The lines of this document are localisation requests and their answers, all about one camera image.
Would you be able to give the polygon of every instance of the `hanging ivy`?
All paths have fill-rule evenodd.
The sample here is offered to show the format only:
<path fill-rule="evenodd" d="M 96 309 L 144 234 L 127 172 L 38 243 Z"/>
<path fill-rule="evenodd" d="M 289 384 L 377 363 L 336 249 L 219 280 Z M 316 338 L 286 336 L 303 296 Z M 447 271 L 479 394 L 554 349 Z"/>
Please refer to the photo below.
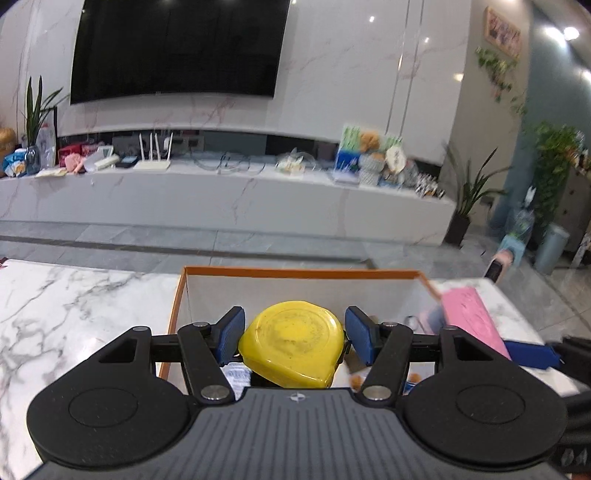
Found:
<path fill-rule="evenodd" d="M 517 60 L 501 60 L 498 54 L 488 48 L 478 47 L 476 49 L 478 57 L 478 66 L 484 68 L 489 80 L 493 84 L 493 97 L 495 102 L 500 103 L 504 92 L 513 90 L 513 83 L 507 80 L 507 77 L 517 67 Z M 527 113 L 525 102 L 527 100 L 526 92 L 515 95 L 511 98 L 511 112 L 522 116 Z"/>

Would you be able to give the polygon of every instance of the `wall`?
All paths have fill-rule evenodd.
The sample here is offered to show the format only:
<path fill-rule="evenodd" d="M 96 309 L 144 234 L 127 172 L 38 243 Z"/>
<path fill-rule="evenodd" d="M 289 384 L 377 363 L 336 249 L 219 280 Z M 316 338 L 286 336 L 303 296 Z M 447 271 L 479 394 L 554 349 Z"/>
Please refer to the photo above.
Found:
<path fill-rule="evenodd" d="M 544 120 L 572 125 L 583 131 L 586 144 L 591 145 L 591 73 L 568 42 L 548 34 L 548 29 L 555 26 L 538 8 L 534 8 L 533 19 L 524 127 L 531 130 Z M 504 187 L 510 195 L 496 209 L 493 227 L 504 225 L 511 206 L 520 204 L 525 197 L 537 158 L 534 141 L 531 133 L 518 138 Z"/>
<path fill-rule="evenodd" d="M 29 75 L 42 74 L 48 92 L 69 89 L 82 6 L 83 0 L 19 0 L 6 14 L 5 125 L 22 130 L 18 111 Z M 441 163 L 469 12 L 470 0 L 299 0 L 290 6 L 275 98 L 161 95 L 64 104 L 59 135 L 209 128 L 336 141 L 344 124 L 358 124 L 402 132 L 409 154 Z"/>
<path fill-rule="evenodd" d="M 519 91 L 527 86 L 530 63 L 529 30 L 531 24 L 531 4 L 529 0 L 473 0 L 470 14 L 470 33 L 467 45 L 466 68 L 462 89 L 457 105 L 456 119 L 453 124 L 451 142 L 459 159 L 465 165 L 469 158 L 478 169 L 487 156 L 498 147 L 494 158 L 487 167 L 488 172 L 510 165 L 515 149 L 515 142 L 520 130 L 521 119 L 511 113 L 512 93 L 505 94 L 501 103 L 492 97 L 492 87 L 486 72 L 478 68 L 475 54 L 477 47 L 491 48 L 483 36 L 484 14 L 486 7 L 492 7 L 521 29 L 522 50 L 519 64 L 514 70 L 513 83 Z M 451 192 L 454 190 L 454 174 L 446 163 L 441 172 L 444 185 Z M 488 188 L 500 189 L 506 174 L 493 177 Z M 472 223 L 485 225 L 488 211 L 477 205 L 472 210 Z"/>

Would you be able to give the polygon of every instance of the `television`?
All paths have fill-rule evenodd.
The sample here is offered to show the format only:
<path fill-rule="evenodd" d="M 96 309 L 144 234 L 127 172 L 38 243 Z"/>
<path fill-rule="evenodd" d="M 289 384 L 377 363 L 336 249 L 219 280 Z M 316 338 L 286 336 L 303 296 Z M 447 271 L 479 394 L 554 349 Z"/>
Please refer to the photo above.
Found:
<path fill-rule="evenodd" d="M 273 97 L 290 0 L 85 0 L 72 103 L 159 93 Z"/>

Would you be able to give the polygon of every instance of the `black plant pot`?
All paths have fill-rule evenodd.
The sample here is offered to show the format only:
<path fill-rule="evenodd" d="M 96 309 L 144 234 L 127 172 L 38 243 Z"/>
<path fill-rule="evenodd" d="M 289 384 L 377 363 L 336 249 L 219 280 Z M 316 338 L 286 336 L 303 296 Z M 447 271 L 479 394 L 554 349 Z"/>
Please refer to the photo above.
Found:
<path fill-rule="evenodd" d="M 469 226 L 470 219 L 468 217 L 453 212 L 452 221 L 449 224 L 449 229 L 447 230 L 443 241 L 447 244 L 459 247 L 462 240 L 464 240 L 464 236 L 466 235 Z"/>

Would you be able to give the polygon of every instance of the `cable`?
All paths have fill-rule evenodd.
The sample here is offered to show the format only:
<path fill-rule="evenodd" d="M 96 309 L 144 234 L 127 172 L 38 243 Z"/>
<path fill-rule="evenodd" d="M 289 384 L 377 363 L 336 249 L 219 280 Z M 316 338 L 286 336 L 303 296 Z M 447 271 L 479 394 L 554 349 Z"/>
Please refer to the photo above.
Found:
<path fill-rule="evenodd" d="M 228 166 L 228 162 L 230 160 L 231 157 L 231 153 L 230 152 L 225 152 L 221 157 L 219 162 L 217 163 L 216 167 L 211 167 L 208 165 L 203 164 L 200 160 L 198 160 L 197 158 L 193 158 L 193 149 L 189 148 L 189 153 L 190 153 L 190 158 L 191 160 L 193 160 L 193 162 L 195 163 L 195 165 L 197 165 L 199 168 L 202 168 L 203 170 L 206 171 L 217 171 L 220 175 L 224 175 L 224 174 L 232 174 L 235 172 L 240 172 L 240 173 L 244 173 L 246 175 L 252 175 L 252 176 L 256 176 L 259 173 L 261 173 L 265 166 L 267 164 L 263 163 L 262 167 L 260 170 L 255 171 L 255 172 L 251 172 L 251 158 L 249 155 L 243 155 L 244 158 L 242 160 L 238 160 L 238 163 L 234 166 Z M 224 160 L 226 161 L 225 166 L 222 167 L 222 163 L 224 162 Z M 246 170 L 241 169 L 241 164 L 244 162 L 248 162 L 248 166 L 246 167 Z"/>

